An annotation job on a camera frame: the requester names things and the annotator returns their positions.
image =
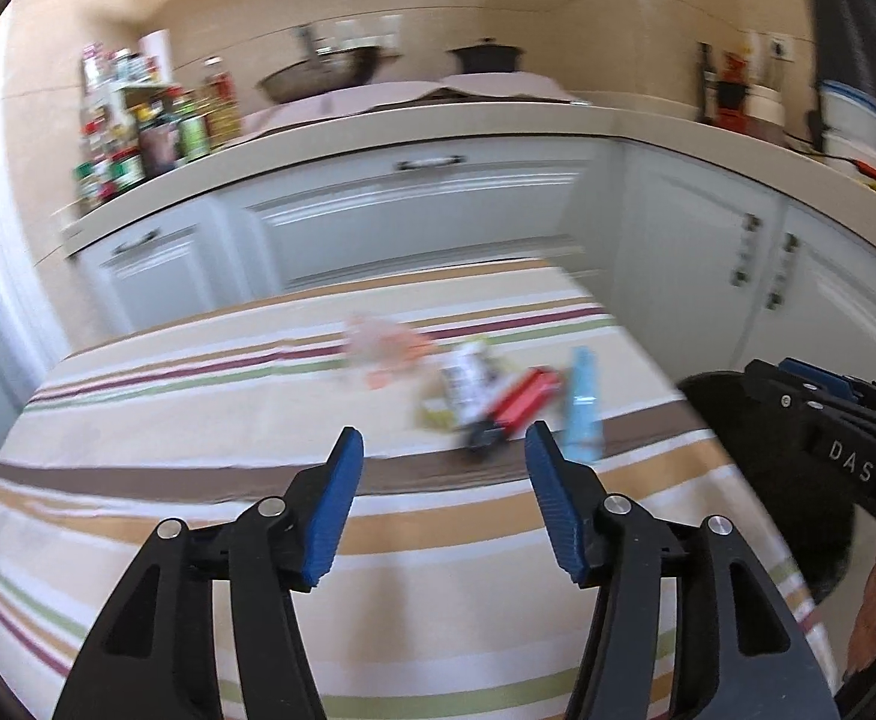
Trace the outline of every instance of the white cabinet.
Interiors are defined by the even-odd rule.
[[[769,270],[736,367],[795,357],[876,379],[876,251],[794,203]]]
[[[598,268],[572,213],[610,143],[487,138],[416,143],[291,167],[222,190],[260,298],[425,266],[540,256]],[[598,183],[611,171],[590,173]]]
[[[117,334],[252,298],[212,197],[138,221],[78,255]]]
[[[629,146],[609,308],[678,381],[727,368],[787,202],[741,176]]]

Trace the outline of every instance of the table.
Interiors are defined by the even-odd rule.
[[[86,632],[156,523],[233,519],[321,463],[342,426],[365,472],[334,568],[296,595],[329,717],[560,717],[595,591],[558,568],[519,442],[478,466],[418,415],[422,375],[377,391],[344,365],[355,313],[440,346],[485,336],[517,367],[598,358],[608,490],[657,517],[727,514],[769,569],[832,683],[804,583],[713,434],[614,318],[536,260],[308,290],[195,317],[64,360],[0,451],[0,673],[51,717]],[[557,408],[545,414],[561,427]],[[674,587],[662,596],[649,716],[667,711]],[[244,717],[227,586],[215,589],[226,716]]]

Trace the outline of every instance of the wall socket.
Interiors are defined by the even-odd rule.
[[[780,56],[785,62],[794,62],[795,39],[791,35],[771,33],[768,35],[768,55]]]

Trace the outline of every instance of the drawer handle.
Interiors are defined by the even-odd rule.
[[[113,255],[124,254],[126,251],[131,251],[133,248],[143,247],[145,244],[148,244],[149,242],[152,242],[153,240],[155,240],[158,237],[158,235],[160,235],[160,234],[161,234],[161,230],[158,228],[155,228],[154,230],[150,230],[150,231],[146,232],[144,235],[142,235],[142,237],[140,237],[139,240],[137,240],[137,241],[129,241],[129,242],[127,242],[127,244],[122,244],[119,247],[115,247],[112,250],[112,254]]]
[[[768,311],[774,311],[785,303],[785,291],[795,270],[795,257],[799,247],[801,247],[801,241],[795,235],[788,233],[782,246],[782,264],[775,274],[775,280],[771,284],[771,292],[768,293],[768,300],[764,305]]]
[[[739,261],[732,271],[732,286],[740,287],[751,281],[751,266],[755,263],[758,249],[758,230],[763,222],[754,214],[746,214],[742,222],[742,244],[739,247]]]
[[[453,154],[448,157],[427,157],[425,159],[408,159],[403,162],[395,163],[395,170],[404,172],[405,170],[426,170],[428,167],[451,167],[452,165],[461,165],[463,162],[468,162],[468,157],[461,154]]]

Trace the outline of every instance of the tiled wall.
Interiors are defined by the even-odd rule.
[[[80,348],[107,338],[75,268],[62,257],[51,214],[70,202],[79,159],[78,56],[89,42],[134,45],[171,30],[176,76],[201,79],[201,60],[222,55],[244,113],[267,105],[254,84],[302,58],[293,28],[334,22],[366,26],[400,13],[400,59],[377,79],[438,79],[456,71],[446,50],[491,36],[526,50],[523,69],[552,76],[596,101],[652,95],[688,112],[695,102],[699,41],[723,50],[743,30],[796,38],[785,83],[787,126],[804,133],[811,105],[814,35],[806,0],[14,0],[6,73],[6,138],[14,193],[41,280]]]

